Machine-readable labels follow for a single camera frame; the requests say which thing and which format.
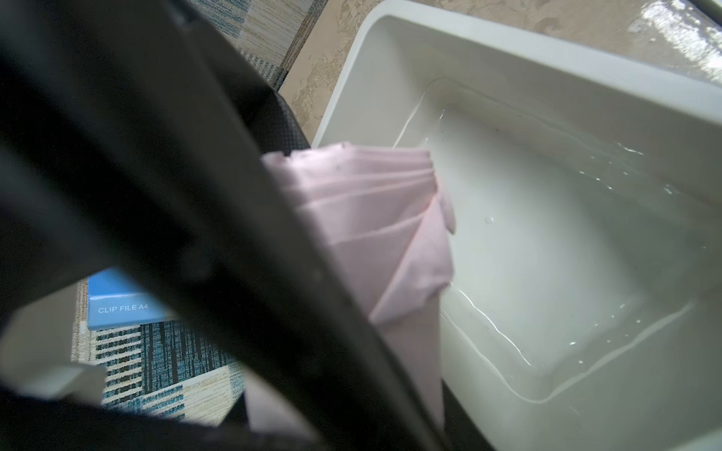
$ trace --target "marble countertop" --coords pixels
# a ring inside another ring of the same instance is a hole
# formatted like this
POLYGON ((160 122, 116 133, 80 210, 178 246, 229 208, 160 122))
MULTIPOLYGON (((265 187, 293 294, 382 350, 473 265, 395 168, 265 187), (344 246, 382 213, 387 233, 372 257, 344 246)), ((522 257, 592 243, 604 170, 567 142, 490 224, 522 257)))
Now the marble countertop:
MULTIPOLYGON (((309 141, 361 23, 380 0, 329 0, 280 94, 309 141)), ((686 0, 420 0, 722 85, 722 30, 686 0)))

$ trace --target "pink towel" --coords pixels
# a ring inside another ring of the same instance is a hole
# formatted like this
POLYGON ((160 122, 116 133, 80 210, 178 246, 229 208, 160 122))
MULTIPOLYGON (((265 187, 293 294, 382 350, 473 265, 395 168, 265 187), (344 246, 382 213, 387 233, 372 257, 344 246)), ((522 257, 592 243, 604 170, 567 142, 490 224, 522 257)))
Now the pink towel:
MULTIPOLYGON (((429 152, 340 143, 262 161, 442 426, 438 297, 456 220, 429 152)), ((316 436, 253 373, 245 401, 257 432, 316 436)))

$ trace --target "white plastic object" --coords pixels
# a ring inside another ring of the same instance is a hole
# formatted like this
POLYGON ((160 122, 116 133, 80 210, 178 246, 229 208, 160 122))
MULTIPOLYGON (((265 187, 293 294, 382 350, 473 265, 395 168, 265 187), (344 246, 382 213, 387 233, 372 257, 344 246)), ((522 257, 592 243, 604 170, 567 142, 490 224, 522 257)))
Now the white plastic object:
POLYGON ((0 338, 0 378, 21 395, 100 405, 105 368, 70 361, 77 286, 13 313, 0 338))
POLYGON ((431 151, 458 222, 443 376, 497 449, 722 426, 720 87, 386 0, 313 145, 337 141, 431 151))

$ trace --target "folded pink fabric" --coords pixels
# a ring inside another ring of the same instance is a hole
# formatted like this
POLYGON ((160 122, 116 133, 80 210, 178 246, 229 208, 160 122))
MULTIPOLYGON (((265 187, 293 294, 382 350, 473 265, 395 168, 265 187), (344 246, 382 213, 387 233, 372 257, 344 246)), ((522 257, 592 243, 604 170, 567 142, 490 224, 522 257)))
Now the folded pink fabric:
MULTIPOLYGON (((438 296, 453 275, 456 220, 429 152, 340 143, 262 160, 443 425, 438 296)), ((252 429, 315 436, 252 373, 245 399, 252 429)))

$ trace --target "water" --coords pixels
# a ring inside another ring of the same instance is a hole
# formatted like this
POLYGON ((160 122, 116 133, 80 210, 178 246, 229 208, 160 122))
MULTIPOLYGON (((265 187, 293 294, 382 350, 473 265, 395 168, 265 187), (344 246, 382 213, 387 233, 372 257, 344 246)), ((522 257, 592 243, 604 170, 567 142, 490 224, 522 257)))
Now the water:
POLYGON ((447 80, 426 89, 396 144, 431 150, 454 203, 444 377, 470 390, 456 394, 476 400, 465 407, 484 430, 508 427, 495 415, 512 411, 567 430, 586 415, 555 416, 561 403, 693 310, 716 239, 695 226, 705 206, 644 172, 645 149, 447 80))

